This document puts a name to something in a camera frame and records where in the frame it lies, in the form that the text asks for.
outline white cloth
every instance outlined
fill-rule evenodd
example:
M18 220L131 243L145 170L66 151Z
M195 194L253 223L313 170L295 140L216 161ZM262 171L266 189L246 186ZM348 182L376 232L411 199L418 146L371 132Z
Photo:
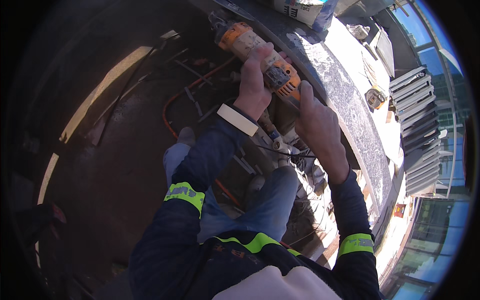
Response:
M213 297L214 300L340 300L340 297L310 269L294 267L286 276L269 265Z

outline reflective sleeve band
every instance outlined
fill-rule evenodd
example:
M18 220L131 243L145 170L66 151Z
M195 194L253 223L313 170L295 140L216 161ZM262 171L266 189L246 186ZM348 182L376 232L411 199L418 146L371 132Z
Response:
M343 254L358 251L366 251L373 254L373 240L370 234L356 233L347 236L340 245L336 258L338 259Z
M298 252L298 251L295 251L295 250L293 250L293 249L287 249L287 251L288 251L288 252L290 252L291 254L295 255L295 256L299 256L299 255L301 255L301 253L300 253L300 252Z
M261 233L261 232L257 233L257 235L253 238L253 240L248 244L240 243L240 241L237 238L228 238L228 239L221 239L219 237L214 237L214 238L219 239L220 241L222 241L224 243L229 242L229 241L234 241L234 242L242 245L243 247L247 248L247 250L250 251L253 254L260 252L262 250L262 248L265 245L268 245L268 244L275 244L275 245L283 247L279 242L277 242L273 238L271 238L271 237L269 237L266 234ZM300 255L299 252L297 252L293 249L287 249L287 251L290 252L291 254L295 255L295 256Z
M170 199L182 199L190 202L198 209L198 212L200 213L198 218L202 216L202 205L204 204L205 194L194 191L188 182L180 182L170 185L163 201L168 201Z
M222 118L224 118L225 121L237 127L249 136L253 136L258 130L257 125L252 123L252 121L242 116L240 113L238 113L236 110L226 105L225 103L220 106L216 113Z

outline dark blue long-sleeve shirt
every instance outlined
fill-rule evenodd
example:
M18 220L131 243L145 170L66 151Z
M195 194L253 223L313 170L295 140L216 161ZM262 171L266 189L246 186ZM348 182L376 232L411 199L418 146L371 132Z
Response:
M197 201L246 139L246 134L218 118L177 167L172 185L188 183L190 195L195 194ZM186 192L182 199L170 195L164 201L131 254L129 276L134 297L211 299L266 266L277 267L283 276L304 266L342 299L379 299L375 257L369 244L373 235L355 173L350 171L343 184L330 188L340 250L345 253L333 270L258 232L233 230L199 244L201 210L197 206L201 204L189 202Z

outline cement bag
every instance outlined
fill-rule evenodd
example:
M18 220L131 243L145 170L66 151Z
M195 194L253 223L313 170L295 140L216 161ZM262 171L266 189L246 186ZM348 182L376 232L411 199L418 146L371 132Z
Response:
M338 0L257 0L322 32L330 27Z

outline hand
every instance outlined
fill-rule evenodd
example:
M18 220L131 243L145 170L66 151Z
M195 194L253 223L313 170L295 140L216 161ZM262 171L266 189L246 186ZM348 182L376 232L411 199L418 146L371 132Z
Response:
M300 117L295 122L295 132L317 156L328 174L328 181L345 182L350 166L340 142L338 116L313 96L313 88L305 80L300 84Z
M255 121L272 101L272 92L265 87L264 76L260 69L260 62L272 51L272 43L252 49L241 69L240 93L233 105Z

